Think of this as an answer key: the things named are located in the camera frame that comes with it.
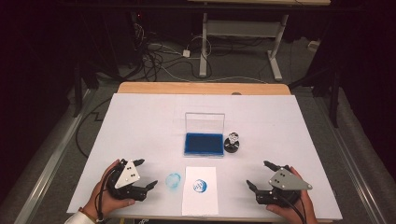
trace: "hand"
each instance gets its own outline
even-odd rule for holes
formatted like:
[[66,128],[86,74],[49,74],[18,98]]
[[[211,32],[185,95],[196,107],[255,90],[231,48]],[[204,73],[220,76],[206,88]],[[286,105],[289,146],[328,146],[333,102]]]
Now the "hand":
[[[107,172],[109,172],[114,166],[116,166],[120,161],[116,160],[114,161],[103,173],[101,180],[99,181],[99,183],[96,184],[95,188],[92,191],[92,195],[91,198],[88,200],[87,204],[85,204],[85,206],[83,207],[84,211],[90,215],[91,217],[97,219],[98,218],[98,214],[95,208],[95,198],[96,196],[99,194],[100,192],[100,188],[102,186],[103,181],[105,181],[105,175],[107,174]],[[96,206],[98,205],[99,202],[99,197],[97,197],[96,199]],[[124,199],[124,200],[117,200],[114,199],[113,197],[111,197],[111,195],[108,193],[107,190],[105,190],[103,192],[103,196],[102,196],[102,213],[103,216],[106,217],[109,213],[111,213],[112,211],[119,209],[119,208],[123,208],[123,207],[127,207],[129,205],[134,204],[134,200],[133,199]]]
[[[290,167],[290,169],[294,175],[297,175],[298,177],[301,178],[301,176],[298,174],[298,172],[293,167]],[[300,200],[294,205],[301,212],[301,214],[304,216],[303,204],[304,204],[305,214],[306,214],[306,217],[305,217],[306,223],[317,224],[318,221],[317,221],[317,218],[315,217],[314,205],[312,204],[312,201],[309,198],[309,195],[308,195],[308,192],[306,191],[306,189],[301,190]],[[278,215],[284,217],[290,224],[301,224],[302,223],[300,217],[297,215],[297,213],[292,208],[282,208],[275,204],[268,204],[266,209],[268,211],[271,211],[275,214],[278,214]]]

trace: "gray carpet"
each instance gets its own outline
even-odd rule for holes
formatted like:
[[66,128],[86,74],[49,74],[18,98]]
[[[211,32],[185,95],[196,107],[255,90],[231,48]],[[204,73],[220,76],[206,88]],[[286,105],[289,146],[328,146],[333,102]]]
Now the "gray carpet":
[[[307,43],[308,41],[305,39],[292,44],[282,43],[277,59],[284,76],[283,83],[288,84],[304,76],[314,56],[313,52],[306,49]],[[177,45],[168,44],[172,49],[183,50]],[[266,60],[266,53],[263,51],[263,49],[270,49],[271,46],[272,42],[270,40],[264,40],[259,46],[236,49],[232,53],[221,57],[215,56],[215,54],[223,53],[222,50],[224,49],[214,50],[212,57],[209,58],[212,69],[212,75],[209,80],[238,77],[222,79],[219,82],[256,82],[253,79],[247,79],[247,77],[250,77],[269,83],[274,82],[271,68]],[[167,60],[172,60],[176,56],[164,54],[163,57]],[[192,63],[194,73],[197,75],[198,62],[189,62]],[[121,67],[120,70],[122,73],[129,71],[125,66]],[[172,76],[162,70],[157,74],[157,80],[180,81],[177,78],[199,80],[191,75],[191,66],[188,63],[175,64],[169,67],[167,71]],[[89,112],[111,97],[119,86],[118,83],[106,78],[106,76],[99,75],[99,79],[100,87],[94,93],[92,101],[86,110],[88,117],[81,124],[78,131],[78,142],[82,151],[86,154],[89,154],[102,123],[101,121],[95,121],[96,115],[89,114]],[[353,174],[348,168],[349,164],[343,158],[342,145],[348,148],[361,171],[360,174],[367,182],[366,186],[370,188],[370,192],[374,193],[373,197],[381,209],[381,216],[388,223],[391,223],[389,220],[396,219],[396,206],[393,203],[396,202],[394,180],[376,156],[359,122],[353,116],[353,112],[349,110],[345,95],[341,92],[338,110],[339,128],[335,131],[323,112],[326,111],[326,108],[323,107],[327,105],[327,99],[312,97],[309,88],[297,88],[292,93],[297,96],[308,131],[311,134],[344,217],[343,220],[335,223],[375,223],[373,222],[373,216],[367,212],[370,210],[367,209],[367,204],[361,200],[359,184],[354,180]],[[95,112],[99,112],[99,119],[104,117],[107,107],[108,102],[95,109]],[[63,119],[54,128],[42,148],[37,151],[19,182],[1,205],[0,223],[13,223],[15,221],[54,148],[64,137],[64,130],[68,128],[67,124],[72,119],[73,109],[74,106],[71,104]],[[343,144],[340,144],[340,140],[337,139],[337,133],[342,136],[343,140],[341,142]],[[65,148],[65,154],[56,175],[53,177],[42,202],[40,202],[35,214],[32,216],[31,223],[55,224],[64,223],[68,219],[70,215],[66,214],[66,209],[77,186],[85,162],[86,159],[79,152],[75,136],[73,136]],[[112,219],[109,223],[120,223],[120,221]],[[133,221],[127,220],[126,223],[133,223]],[[148,223],[165,222],[150,220]]]

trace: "blue circular print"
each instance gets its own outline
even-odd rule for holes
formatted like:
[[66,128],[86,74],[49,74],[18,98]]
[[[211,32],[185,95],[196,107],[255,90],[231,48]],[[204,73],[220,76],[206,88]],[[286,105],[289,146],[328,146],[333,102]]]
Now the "blue circular print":
[[176,189],[178,184],[180,183],[180,175],[179,174],[170,174],[166,177],[165,184],[169,189]]
[[193,188],[195,191],[199,193],[204,193],[207,189],[207,184],[204,180],[202,179],[197,179],[194,182]]

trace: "paper card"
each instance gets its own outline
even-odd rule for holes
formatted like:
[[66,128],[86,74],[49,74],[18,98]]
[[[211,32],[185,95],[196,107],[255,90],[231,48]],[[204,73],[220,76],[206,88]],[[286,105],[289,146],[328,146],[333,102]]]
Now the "paper card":
[[186,167],[182,216],[219,214],[216,167]]

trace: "white sleeve cuff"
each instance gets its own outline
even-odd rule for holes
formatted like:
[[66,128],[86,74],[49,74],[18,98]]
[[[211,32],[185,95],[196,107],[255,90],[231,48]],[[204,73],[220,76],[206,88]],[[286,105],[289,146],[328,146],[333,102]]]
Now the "white sleeve cuff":
[[81,212],[76,212],[64,224],[92,224],[92,220]]

